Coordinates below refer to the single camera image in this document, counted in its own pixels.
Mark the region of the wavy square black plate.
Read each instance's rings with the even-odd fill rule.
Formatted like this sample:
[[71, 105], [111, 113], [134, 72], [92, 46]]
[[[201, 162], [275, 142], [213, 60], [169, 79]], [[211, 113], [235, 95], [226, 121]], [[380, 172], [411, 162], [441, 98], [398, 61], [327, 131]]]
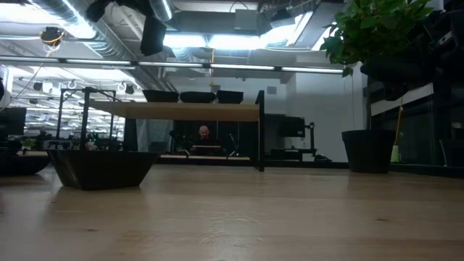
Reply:
[[48, 150], [63, 186], [83, 191], [139, 186], [156, 152]]
[[172, 91], [143, 90], [143, 95], [148, 102], [177, 103], [179, 94]]

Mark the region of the green leafy plant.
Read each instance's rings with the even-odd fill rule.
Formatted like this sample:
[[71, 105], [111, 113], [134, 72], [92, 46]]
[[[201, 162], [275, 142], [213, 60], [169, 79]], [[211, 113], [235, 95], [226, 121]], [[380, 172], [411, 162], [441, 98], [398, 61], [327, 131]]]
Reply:
[[369, 79], [394, 85], [424, 86], [432, 69], [413, 31], [433, 12], [431, 0], [352, 0], [326, 26], [320, 49], [341, 76], [352, 78], [355, 66]]

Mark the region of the dark background desk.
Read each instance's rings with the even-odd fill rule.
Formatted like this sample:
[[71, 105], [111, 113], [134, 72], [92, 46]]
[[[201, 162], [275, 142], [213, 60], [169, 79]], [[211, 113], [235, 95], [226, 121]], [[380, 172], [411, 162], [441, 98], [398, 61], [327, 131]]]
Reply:
[[296, 160], [302, 162], [304, 154], [311, 154], [314, 157], [316, 153], [317, 149], [271, 149], [270, 152], [265, 153], [265, 160]]

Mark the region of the black background station frame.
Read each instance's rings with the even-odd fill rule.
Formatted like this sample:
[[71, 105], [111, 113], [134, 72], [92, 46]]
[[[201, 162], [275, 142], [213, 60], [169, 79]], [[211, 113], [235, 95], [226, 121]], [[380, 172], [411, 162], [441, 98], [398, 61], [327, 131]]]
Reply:
[[60, 98], [59, 98], [59, 111], [58, 111], [58, 119], [57, 119], [57, 131], [56, 131], [56, 139], [59, 139], [61, 133], [61, 124], [62, 124], [62, 112], [63, 112], [63, 104], [67, 99], [65, 98], [65, 92], [70, 91], [71, 94], [74, 94], [76, 91], [81, 91], [84, 94], [83, 100], [83, 116], [81, 120], [81, 132], [80, 132], [80, 143], [79, 143], [79, 150], [85, 151], [86, 150], [86, 138], [87, 138], [87, 125], [88, 125], [88, 112], [90, 108], [90, 95], [91, 94], [101, 94], [107, 98], [111, 102], [116, 102], [117, 92], [115, 90], [109, 89], [96, 89], [94, 87], [85, 87], [85, 88], [62, 88], [60, 90]]

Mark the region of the long ceiling light bar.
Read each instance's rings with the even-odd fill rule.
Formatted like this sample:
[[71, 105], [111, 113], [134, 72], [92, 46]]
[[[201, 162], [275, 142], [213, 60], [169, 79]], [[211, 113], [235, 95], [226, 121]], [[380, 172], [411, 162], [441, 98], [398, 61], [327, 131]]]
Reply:
[[74, 59], [74, 58], [52, 58], [52, 57], [17, 57], [0, 55], [2, 63], [39, 63], [39, 64], [66, 64], [82, 66], [101, 66], [116, 67], [118, 69], [128, 69], [132, 67], [171, 67], [188, 69], [227, 69], [227, 70], [253, 70], [253, 71], [273, 71], [285, 73], [323, 73], [341, 75], [342, 69], [322, 68], [322, 67], [287, 67], [270, 65], [237, 65], [220, 63], [201, 63], [201, 62], [147, 62], [147, 61], [126, 61], [126, 60], [106, 60], [106, 59]]

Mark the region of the dark laptop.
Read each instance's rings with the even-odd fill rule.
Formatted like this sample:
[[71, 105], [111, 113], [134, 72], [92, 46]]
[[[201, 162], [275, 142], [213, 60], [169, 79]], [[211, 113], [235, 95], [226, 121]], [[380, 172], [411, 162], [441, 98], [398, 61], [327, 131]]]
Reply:
[[191, 153], [196, 156], [221, 156], [223, 150], [217, 145], [193, 145]]

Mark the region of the large black monitor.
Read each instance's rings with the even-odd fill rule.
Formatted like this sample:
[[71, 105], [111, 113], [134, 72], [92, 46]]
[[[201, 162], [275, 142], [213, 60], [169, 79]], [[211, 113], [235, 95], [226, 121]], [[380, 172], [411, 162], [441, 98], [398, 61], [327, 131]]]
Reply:
[[27, 109], [5, 108], [0, 112], [0, 136], [23, 135]]

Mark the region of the black plant pot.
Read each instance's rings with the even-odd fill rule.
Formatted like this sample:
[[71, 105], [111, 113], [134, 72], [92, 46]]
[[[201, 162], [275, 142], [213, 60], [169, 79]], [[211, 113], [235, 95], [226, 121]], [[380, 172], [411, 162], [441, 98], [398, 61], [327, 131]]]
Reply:
[[395, 140], [393, 130], [349, 130], [341, 133], [349, 169], [356, 173], [387, 173]]

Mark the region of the seated person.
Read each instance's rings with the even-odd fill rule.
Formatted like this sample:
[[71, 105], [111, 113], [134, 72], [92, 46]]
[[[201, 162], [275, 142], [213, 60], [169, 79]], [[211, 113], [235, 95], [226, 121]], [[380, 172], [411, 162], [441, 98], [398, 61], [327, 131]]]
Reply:
[[209, 128], [206, 125], [202, 125], [199, 127], [199, 138], [195, 140], [192, 144], [193, 145], [217, 145], [221, 146], [223, 150], [223, 155], [221, 156], [216, 156], [216, 157], [222, 157], [225, 156], [225, 150], [223, 148], [223, 143], [222, 141], [218, 140], [217, 138], [214, 138], [212, 134], [210, 133]]

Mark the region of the silver ventilation duct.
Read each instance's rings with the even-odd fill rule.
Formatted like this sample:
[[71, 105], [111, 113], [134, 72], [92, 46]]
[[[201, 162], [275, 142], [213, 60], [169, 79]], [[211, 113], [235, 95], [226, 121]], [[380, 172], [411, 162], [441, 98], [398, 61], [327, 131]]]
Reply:
[[154, 16], [162, 21], [167, 22], [174, 16], [174, 5], [172, 0], [148, 0]]

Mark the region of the wooden shelf with black frame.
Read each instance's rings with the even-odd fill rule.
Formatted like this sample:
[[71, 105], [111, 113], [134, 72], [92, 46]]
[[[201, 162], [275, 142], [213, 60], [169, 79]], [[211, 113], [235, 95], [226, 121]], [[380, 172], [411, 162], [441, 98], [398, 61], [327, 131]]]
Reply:
[[258, 122], [258, 153], [254, 167], [265, 169], [265, 92], [254, 104], [92, 101], [90, 107], [128, 119]]

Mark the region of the round black yellow ceiling device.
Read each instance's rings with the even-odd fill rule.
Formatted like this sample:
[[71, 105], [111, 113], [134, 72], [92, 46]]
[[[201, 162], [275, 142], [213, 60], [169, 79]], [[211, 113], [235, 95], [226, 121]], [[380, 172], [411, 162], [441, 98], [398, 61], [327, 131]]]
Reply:
[[46, 27], [39, 35], [41, 42], [50, 47], [58, 47], [65, 36], [65, 32], [57, 27]]

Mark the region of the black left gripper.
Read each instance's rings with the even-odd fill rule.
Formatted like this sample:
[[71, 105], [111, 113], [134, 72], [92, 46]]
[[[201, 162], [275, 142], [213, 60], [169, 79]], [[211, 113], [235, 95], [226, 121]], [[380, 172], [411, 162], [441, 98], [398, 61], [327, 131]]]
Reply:
[[158, 54], [164, 49], [166, 26], [155, 17], [146, 17], [141, 39], [141, 53], [147, 57]]

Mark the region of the dark chair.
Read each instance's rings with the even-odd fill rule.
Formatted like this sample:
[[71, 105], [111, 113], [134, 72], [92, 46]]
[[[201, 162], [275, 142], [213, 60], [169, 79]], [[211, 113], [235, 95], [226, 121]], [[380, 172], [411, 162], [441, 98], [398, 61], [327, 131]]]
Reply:
[[464, 139], [442, 139], [440, 144], [446, 166], [464, 167]]

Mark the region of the translucent plastic sheet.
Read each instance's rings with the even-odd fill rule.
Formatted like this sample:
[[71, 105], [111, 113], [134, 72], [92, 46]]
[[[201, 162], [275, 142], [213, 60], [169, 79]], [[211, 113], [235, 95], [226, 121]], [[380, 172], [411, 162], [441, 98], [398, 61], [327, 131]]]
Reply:
[[170, 148], [172, 129], [172, 120], [136, 120], [138, 150], [165, 154]]

